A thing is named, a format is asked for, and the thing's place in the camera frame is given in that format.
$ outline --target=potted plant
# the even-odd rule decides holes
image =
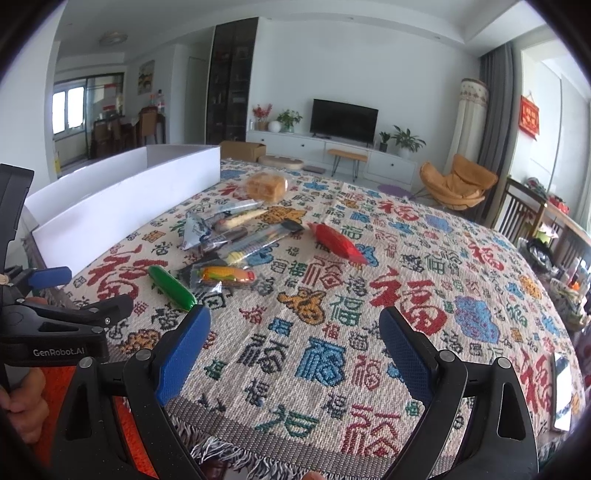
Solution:
[[[388,149],[388,140],[392,138],[392,135],[387,132],[380,132],[379,136],[382,138],[382,141],[379,144],[379,150],[380,152],[385,152]]]
[[[410,129],[406,131],[402,130],[397,125],[394,125],[396,131],[392,138],[396,140],[396,146],[398,148],[398,155],[402,158],[410,158],[411,153],[416,152],[419,148],[427,145],[424,140],[421,140],[416,135],[410,134]]]
[[[292,134],[294,132],[294,125],[299,124],[302,118],[299,112],[287,109],[281,112],[277,117],[277,121],[283,125],[284,132]]]
[[[267,118],[269,118],[269,114],[271,113],[271,108],[273,106],[269,103],[267,108],[262,108],[260,105],[257,105],[256,108],[252,109],[252,114],[256,118],[256,130],[266,130],[267,129]]]

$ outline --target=finger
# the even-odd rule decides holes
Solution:
[[[22,413],[9,413],[8,419],[14,429],[22,436],[41,428],[44,420],[49,415],[49,407],[45,400],[41,400],[32,410]]]
[[[47,305],[47,300],[43,297],[29,297],[27,301],[31,301],[33,303],[42,303],[43,305]]]
[[[39,403],[44,388],[45,375],[41,369],[31,368],[21,386],[10,394],[10,411],[19,413],[33,408]]]
[[[3,410],[10,408],[10,395],[2,387],[0,387],[0,408]]]
[[[305,474],[301,480],[324,480],[324,477],[320,475],[318,472],[308,472]]]
[[[37,443],[41,438],[41,427],[37,430],[32,432],[25,433],[21,435],[22,441],[25,442],[27,445],[32,445],[33,443]]]

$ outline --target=red flowers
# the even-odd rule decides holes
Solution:
[[[269,114],[271,113],[271,108],[273,106],[269,103],[267,108],[262,108],[260,105],[257,105],[256,108],[252,109],[252,114],[259,120],[265,120]]]

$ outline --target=red cloth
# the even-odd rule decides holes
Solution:
[[[51,441],[56,432],[57,418],[76,367],[51,367],[41,370],[46,378],[43,398],[49,406],[49,416],[43,424],[41,438],[34,445],[34,452],[45,466],[49,466],[51,463]],[[125,407],[120,397],[115,397],[115,405],[121,430],[124,433],[135,467],[140,472],[158,478],[139,437],[133,415]]]

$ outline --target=red snack bag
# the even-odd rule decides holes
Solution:
[[[367,265],[367,259],[357,250],[351,240],[334,228],[323,223],[308,223],[308,227],[314,233],[316,239],[338,257],[345,258],[353,263]]]

